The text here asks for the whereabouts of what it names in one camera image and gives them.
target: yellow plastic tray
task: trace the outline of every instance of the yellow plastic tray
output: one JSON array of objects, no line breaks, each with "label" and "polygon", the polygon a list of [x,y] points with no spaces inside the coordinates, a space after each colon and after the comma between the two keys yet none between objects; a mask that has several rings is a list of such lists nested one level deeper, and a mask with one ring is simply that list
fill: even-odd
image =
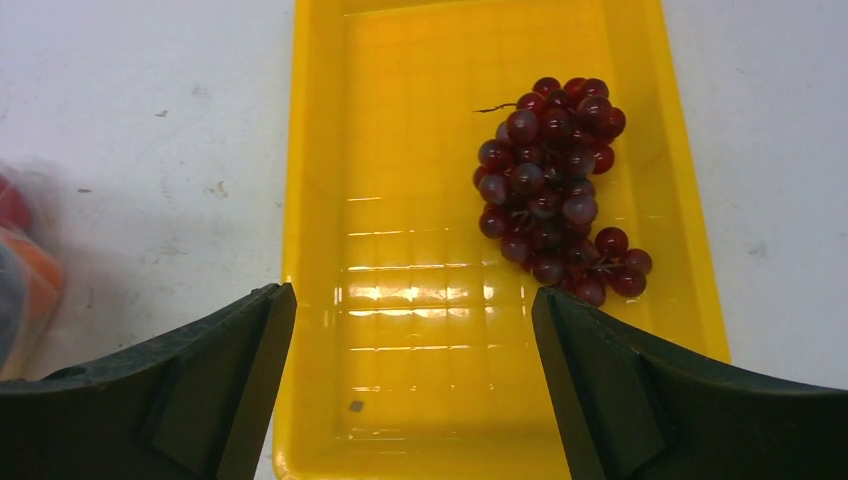
[{"label": "yellow plastic tray", "polygon": [[535,80],[595,76],[628,116],[598,227],[651,252],[605,310],[728,360],[660,0],[298,0],[274,424],[293,478],[561,478],[537,285],[477,230],[480,143]]}]

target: grid pattern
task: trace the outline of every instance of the grid pattern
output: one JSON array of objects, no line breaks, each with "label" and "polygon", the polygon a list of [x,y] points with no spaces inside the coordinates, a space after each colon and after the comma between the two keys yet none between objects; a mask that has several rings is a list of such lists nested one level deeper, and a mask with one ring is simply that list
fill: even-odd
[{"label": "grid pattern", "polygon": [[[341,435],[555,428],[529,317],[537,285],[476,228],[475,154],[505,114],[470,112],[545,75],[609,79],[615,100],[599,8],[494,0],[348,17]],[[638,241],[625,163],[597,182],[598,224]],[[639,302],[607,310],[646,326]]]}]

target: white table surface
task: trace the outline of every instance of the white table surface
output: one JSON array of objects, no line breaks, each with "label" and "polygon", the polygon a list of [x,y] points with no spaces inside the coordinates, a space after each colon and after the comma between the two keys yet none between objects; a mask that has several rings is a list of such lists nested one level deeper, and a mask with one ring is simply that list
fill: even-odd
[{"label": "white table surface", "polygon": [[[734,363],[848,388],[848,3],[665,9]],[[68,272],[28,375],[278,281],[291,12],[0,4],[0,157],[53,176]]]}]

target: plastic bag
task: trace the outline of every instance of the plastic bag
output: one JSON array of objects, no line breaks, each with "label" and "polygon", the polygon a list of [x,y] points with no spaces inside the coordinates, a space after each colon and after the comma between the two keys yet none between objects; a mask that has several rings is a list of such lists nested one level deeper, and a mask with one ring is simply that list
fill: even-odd
[{"label": "plastic bag", "polygon": [[62,290],[37,188],[0,167],[0,380],[20,373]]}]

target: grape bunch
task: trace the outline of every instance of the grape bunch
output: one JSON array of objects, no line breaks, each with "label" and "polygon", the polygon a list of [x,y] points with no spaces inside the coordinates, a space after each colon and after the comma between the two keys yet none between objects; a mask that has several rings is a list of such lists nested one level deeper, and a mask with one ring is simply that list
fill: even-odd
[{"label": "grape bunch", "polygon": [[631,249],[616,227],[589,239],[598,215],[589,175],[613,167],[610,144],[626,124],[606,83],[572,78],[562,85],[546,77],[516,103],[478,112],[506,107],[515,110],[480,147],[474,171],[474,186],[486,202],[480,231],[539,283],[596,307],[606,301],[607,286],[626,298],[641,295],[650,255]]}]

